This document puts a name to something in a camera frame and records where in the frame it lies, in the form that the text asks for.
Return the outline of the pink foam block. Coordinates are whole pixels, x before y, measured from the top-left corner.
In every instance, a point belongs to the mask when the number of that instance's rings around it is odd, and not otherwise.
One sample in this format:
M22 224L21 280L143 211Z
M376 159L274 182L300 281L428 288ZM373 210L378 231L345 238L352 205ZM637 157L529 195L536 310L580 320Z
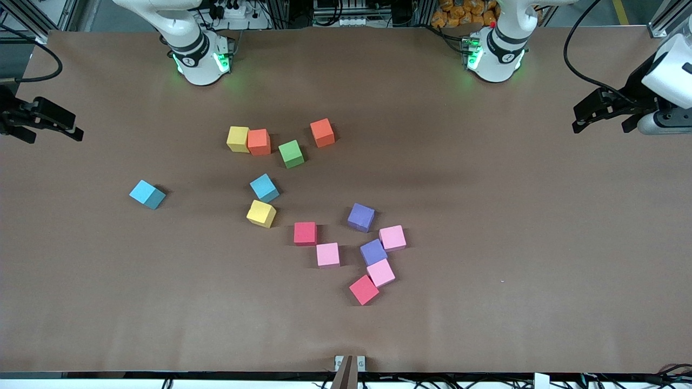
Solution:
M388 259L381 259L377 263L367 266L367 273L376 288L396 280Z
M379 230L378 235L384 251L387 253L404 249L407 246L404 229L401 225L383 227Z
M319 269L331 269L341 266L339 245L330 242L316 245L316 258Z

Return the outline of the yellow foam block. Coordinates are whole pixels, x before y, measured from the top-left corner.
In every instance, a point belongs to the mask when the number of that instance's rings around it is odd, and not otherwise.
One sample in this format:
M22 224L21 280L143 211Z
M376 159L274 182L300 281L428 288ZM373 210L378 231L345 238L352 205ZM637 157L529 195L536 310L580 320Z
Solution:
M274 222L277 210L268 203L253 200L245 218L257 226L269 229Z
M247 126L230 126L227 136L227 146L232 152L250 153L247 146L250 129Z

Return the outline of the red foam block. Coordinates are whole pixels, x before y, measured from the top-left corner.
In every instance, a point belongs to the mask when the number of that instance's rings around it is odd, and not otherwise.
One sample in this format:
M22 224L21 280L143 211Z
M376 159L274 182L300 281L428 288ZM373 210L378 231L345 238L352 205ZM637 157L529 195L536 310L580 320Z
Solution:
M316 246L318 244L318 226L316 222L296 222L292 242L296 246Z
M363 275L349 285L349 291L361 306L367 305L379 294L379 289L374 285L369 275Z

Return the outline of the blue foam block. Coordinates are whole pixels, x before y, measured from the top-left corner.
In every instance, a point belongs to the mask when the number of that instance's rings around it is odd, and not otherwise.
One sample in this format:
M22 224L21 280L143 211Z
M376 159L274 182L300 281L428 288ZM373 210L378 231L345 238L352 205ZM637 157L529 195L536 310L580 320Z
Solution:
M250 187L260 202L269 203L280 196L279 190L267 174L252 180Z
M155 210L158 209L163 202L166 194L145 180L140 180L131 192L129 192L129 197L143 206L148 207L148 209Z

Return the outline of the grey metal mount bracket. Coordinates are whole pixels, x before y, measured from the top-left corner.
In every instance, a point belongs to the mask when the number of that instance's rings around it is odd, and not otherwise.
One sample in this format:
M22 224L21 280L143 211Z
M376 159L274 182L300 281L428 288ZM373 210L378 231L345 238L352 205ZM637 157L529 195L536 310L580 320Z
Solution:
M341 367L342 362L346 359L346 356L343 355L338 355L334 357L334 372L338 371L338 369ZM352 357L352 364L356 365L357 371L358 372L366 372L366 357L365 356L353 356Z

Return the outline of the purple foam block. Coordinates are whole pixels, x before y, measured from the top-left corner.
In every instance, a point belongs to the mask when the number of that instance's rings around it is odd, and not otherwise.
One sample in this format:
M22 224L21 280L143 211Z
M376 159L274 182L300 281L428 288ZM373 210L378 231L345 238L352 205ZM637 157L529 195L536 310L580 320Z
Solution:
M381 260L388 259L388 254L383 248L382 241L379 238L360 246L360 253L366 266L371 266Z
M363 204L355 203L348 215L348 226L356 231L370 232L375 210Z

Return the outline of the pile of orange snack bags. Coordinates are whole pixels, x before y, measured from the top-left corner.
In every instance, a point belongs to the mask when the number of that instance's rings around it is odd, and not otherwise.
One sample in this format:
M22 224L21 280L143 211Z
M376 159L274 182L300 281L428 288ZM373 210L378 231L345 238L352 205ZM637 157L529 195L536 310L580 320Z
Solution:
M435 29L454 28L465 24L494 27L500 15L497 0L438 0L430 25Z

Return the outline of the aluminium frame post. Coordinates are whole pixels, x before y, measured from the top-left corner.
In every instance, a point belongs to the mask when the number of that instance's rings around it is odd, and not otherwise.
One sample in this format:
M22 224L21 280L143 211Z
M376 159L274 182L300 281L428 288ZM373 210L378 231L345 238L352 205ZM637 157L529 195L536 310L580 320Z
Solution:
M88 0L0 0L0 40L45 44L52 30L71 30Z
M692 0L663 0L647 29L650 37L662 39L675 33L686 33L692 30Z

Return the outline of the orange foam block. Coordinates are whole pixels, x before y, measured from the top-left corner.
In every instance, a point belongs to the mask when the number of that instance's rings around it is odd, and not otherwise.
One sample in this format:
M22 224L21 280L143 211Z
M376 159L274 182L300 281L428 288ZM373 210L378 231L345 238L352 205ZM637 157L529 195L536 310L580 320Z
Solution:
M270 155L270 135L267 129L249 130L247 148L254 157Z
M326 147L336 142L335 132L328 118L310 123L310 130L316 147Z

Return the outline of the white power strip with plugs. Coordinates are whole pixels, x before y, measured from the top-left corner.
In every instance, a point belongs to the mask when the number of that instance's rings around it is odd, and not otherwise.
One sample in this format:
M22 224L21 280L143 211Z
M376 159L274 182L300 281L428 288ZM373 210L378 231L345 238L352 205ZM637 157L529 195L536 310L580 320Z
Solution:
M267 30L274 23L258 0L203 0L195 11L200 24L214 30Z

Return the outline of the green foam block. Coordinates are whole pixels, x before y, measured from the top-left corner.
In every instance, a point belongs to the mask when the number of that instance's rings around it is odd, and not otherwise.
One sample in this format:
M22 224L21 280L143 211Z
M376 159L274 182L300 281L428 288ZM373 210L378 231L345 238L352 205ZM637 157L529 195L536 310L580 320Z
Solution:
M305 157L302 153L301 146L296 139L280 145L278 150L287 169L291 169L305 163Z

